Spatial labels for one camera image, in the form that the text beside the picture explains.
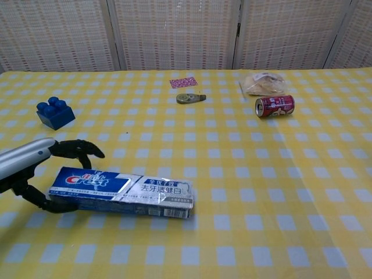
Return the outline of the black and silver left hand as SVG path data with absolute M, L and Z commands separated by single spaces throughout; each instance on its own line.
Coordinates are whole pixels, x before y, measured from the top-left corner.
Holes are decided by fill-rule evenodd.
M 73 203 L 49 200 L 43 192 L 28 183 L 36 167 L 51 156 L 78 159 L 82 167 L 90 169 L 89 155 L 104 158 L 104 153 L 93 143 L 82 139 L 57 141 L 42 138 L 1 154 L 1 193 L 12 190 L 16 196 L 51 213 L 67 213 L 78 209 Z

